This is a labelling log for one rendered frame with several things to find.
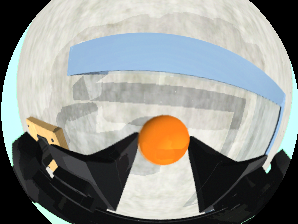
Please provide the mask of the light blue low wall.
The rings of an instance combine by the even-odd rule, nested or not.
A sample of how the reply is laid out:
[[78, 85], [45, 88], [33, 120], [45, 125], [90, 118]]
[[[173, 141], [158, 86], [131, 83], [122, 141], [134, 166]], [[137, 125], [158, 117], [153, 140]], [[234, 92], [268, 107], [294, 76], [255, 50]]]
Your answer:
[[69, 48], [68, 76], [102, 71], [184, 73], [221, 81], [266, 97], [279, 105], [277, 125], [263, 155], [269, 155], [285, 109], [285, 93], [261, 68], [245, 57], [182, 35], [136, 32], [97, 37]]

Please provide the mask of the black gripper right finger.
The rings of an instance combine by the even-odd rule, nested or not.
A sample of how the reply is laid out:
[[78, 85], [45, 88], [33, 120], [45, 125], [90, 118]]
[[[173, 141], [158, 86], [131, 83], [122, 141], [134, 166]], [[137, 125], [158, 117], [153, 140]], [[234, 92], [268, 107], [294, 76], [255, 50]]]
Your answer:
[[193, 136], [189, 136], [188, 155], [200, 213], [212, 210], [213, 205], [226, 196], [243, 176], [261, 168], [267, 159], [267, 155], [262, 155], [234, 161]]

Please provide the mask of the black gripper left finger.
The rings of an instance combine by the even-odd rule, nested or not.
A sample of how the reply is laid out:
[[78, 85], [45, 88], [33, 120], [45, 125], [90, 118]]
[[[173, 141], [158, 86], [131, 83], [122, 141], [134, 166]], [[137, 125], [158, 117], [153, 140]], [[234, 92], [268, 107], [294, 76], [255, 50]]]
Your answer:
[[116, 212], [137, 156], [137, 136], [138, 132], [133, 132], [118, 143], [88, 156], [69, 151], [57, 144], [49, 144], [48, 148], [57, 167], [60, 165], [65, 171], [88, 181], [108, 209]]

